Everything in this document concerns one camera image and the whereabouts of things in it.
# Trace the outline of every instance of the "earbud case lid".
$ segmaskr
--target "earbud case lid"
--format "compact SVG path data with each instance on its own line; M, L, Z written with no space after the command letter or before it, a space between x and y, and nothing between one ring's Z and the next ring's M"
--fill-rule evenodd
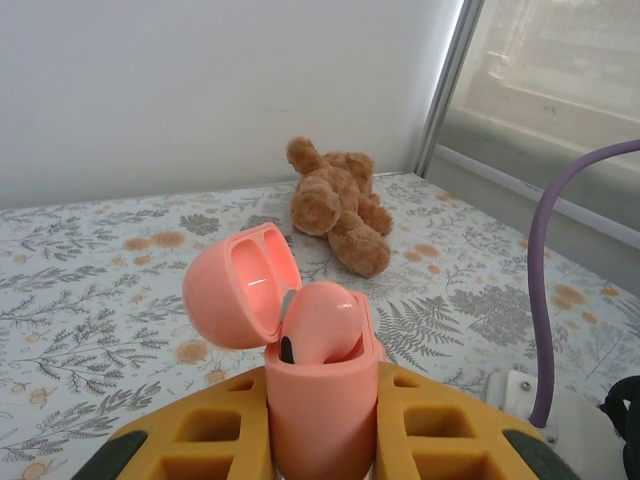
M248 349L279 340L283 299L301 286L286 239L265 223L202 252L187 269L182 297L202 337L222 348Z

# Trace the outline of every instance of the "pink earbud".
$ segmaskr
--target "pink earbud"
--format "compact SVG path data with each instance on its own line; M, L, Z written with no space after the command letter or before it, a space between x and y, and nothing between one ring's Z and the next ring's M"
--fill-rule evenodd
M340 285L315 282L292 298L280 336L281 360L295 365L337 362L362 336L362 314Z

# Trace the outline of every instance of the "white wall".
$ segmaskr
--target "white wall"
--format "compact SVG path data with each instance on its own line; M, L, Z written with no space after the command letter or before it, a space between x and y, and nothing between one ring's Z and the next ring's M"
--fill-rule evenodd
M413 161L462 0L4 0L0 208Z

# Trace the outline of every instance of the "brown teddy bear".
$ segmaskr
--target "brown teddy bear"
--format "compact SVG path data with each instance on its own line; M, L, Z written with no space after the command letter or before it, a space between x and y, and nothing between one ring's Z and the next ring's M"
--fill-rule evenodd
M373 277L389 266L384 236L393 221L372 192L374 162L364 153L320 155L310 140L292 139L287 159L302 175L291 199L293 227L323 237L349 270Z

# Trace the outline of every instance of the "table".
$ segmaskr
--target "table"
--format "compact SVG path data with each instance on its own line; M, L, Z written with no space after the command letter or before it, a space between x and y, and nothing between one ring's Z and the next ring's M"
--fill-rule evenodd
M264 222L305 282L369 296L391 361L472 395L495 370L535 373L526 239L415 175L375 184L395 228L370 280L293 232L293 185L0 212L2 480L68 479L121 425L260 366L202 340L180 294L200 251ZM546 257L557 382L599 402L640 373L640 299Z

